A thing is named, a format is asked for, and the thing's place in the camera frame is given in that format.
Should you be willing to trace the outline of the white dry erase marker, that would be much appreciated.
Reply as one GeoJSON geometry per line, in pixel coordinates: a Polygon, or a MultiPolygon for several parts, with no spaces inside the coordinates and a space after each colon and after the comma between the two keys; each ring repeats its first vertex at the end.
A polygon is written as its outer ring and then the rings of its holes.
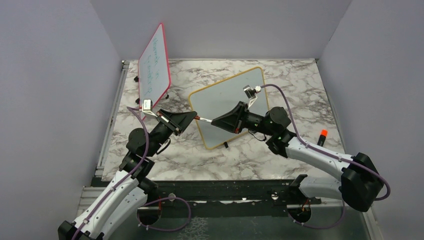
{"type": "Polygon", "coordinates": [[[206,122],[206,123],[211,123],[212,122],[211,119],[203,118],[203,117],[200,117],[200,116],[196,116],[194,119],[195,120],[198,120],[198,121],[206,122]]]}

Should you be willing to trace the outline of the yellow framed whiteboard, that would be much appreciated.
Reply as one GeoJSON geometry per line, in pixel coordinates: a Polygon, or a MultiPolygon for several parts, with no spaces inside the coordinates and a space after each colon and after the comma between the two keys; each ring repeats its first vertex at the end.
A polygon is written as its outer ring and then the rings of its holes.
{"type": "MultiPolygon", "coordinates": [[[[191,92],[188,95],[188,102],[198,116],[213,120],[228,113],[238,102],[249,102],[244,93],[245,86],[256,87],[264,84],[264,71],[261,67],[256,66],[191,92]]],[[[243,129],[239,134],[231,133],[201,120],[197,120],[196,124],[203,144],[208,150],[215,149],[225,142],[228,143],[248,133],[247,129],[243,129]]]]}

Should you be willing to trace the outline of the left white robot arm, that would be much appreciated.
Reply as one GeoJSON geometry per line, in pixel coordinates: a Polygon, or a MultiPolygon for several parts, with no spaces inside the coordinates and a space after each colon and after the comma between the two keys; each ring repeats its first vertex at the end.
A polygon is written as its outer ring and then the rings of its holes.
{"type": "Polygon", "coordinates": [[[150,157],[163,151],[171,135],[182,134],[197,115],[160,109],[153,114],[157,124],[152,131],[145,125],[133,129],[114,178],[80,216],[59,226],[59,239],[105,240],[137,208],[160,205],[158,184],[147,177],[155,164],[150,157]]]}

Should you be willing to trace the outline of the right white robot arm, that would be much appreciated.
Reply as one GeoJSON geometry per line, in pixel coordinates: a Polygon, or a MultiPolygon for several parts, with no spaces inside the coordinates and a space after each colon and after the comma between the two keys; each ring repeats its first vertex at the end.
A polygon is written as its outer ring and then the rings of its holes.
{"type": "Polygon", "coordinates": [[[288,130],[290,124],[283,107],[273,107],[261,116],[250,112],[248,104],[242,101],[211,121],[211,125],[234,134],[243,129],[264,134],[268,136],[268,149],[275,155],[304,162],[332,176],[296,178],[288,190],[292,202],[300,204],[315,197],[338,199],[357,211],[367,212],[384,186],[371,159],[363,153],[352,156],[300,140],[288,130]]]}

